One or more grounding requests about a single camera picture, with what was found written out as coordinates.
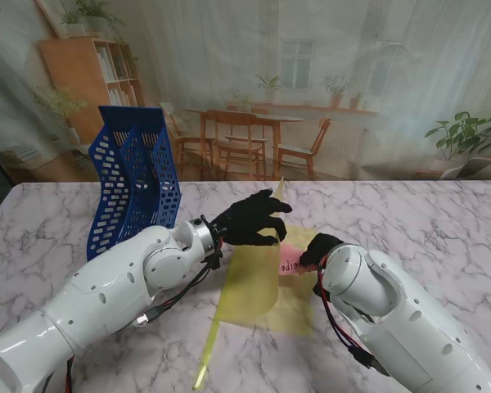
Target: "printed backdrop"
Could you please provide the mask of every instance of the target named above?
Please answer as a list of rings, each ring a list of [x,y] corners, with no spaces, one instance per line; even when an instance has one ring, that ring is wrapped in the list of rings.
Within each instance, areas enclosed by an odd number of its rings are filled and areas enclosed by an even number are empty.
[[[96,179],[98,105],[162,106],[180,179],[491,179],[491,0],[78,3],[0,0],[18,183]]]

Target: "wooden bookshelf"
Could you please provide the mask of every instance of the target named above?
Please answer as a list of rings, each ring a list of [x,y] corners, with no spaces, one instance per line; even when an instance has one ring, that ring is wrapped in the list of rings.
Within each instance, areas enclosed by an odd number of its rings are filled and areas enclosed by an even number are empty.
[[[110,91],[118,93],[122,106],[145,106],[137,70],[126,58],[131,56],[128,47],[91,37],[48,39],[39,46],[55,86],[69,88],[74,98],[88,103],[69,118],[82,144],[91,143],[104,124],[98,106],[119,105]],[[99,52],[106,54],[102,60],[110,72],[102,70]]]

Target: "table leg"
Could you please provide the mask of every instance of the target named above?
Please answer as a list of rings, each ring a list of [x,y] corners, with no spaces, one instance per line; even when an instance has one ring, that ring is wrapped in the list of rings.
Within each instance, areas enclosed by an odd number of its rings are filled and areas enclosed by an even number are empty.
[[[280,144],[280,123],[273,124],[273,180],[278,180],[278,145]]]
[[[204,180],[205,158],[205,113],[200,113],[200,180]]]

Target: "pink paper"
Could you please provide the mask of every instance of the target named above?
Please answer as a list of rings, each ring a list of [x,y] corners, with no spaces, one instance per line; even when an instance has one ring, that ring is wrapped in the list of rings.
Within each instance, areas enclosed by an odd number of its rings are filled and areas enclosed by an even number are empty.
[[[281,276],[287,274],[297,274],[300,272],[300,256],[304,252],[294,248],[289,243],[282,243],[280,245],[280,265],[278,266],[278,272]]]

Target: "white marble surface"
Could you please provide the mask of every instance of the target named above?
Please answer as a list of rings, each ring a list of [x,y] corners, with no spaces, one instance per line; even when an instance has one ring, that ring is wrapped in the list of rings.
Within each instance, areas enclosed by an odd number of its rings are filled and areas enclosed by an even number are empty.
[[[183,183],[178,220],[213,218],[273,185]],[[23,184],[2,203],[0,332],[43,305],[84,263],[99,191],[97,183]],[[491,367],[491,182],[289,182],[285,198],[294,208],[287,222],[402,260],[461,321]],[[76,359],[74,392],[191,391],[226,270],[212,272],[158,322],[108,337]],[[204,391],[405,391],[352,360],[318,298],[312,302],[310,338],[222,323]],[[55,379],[50,391],[61,391],[61,377]]]

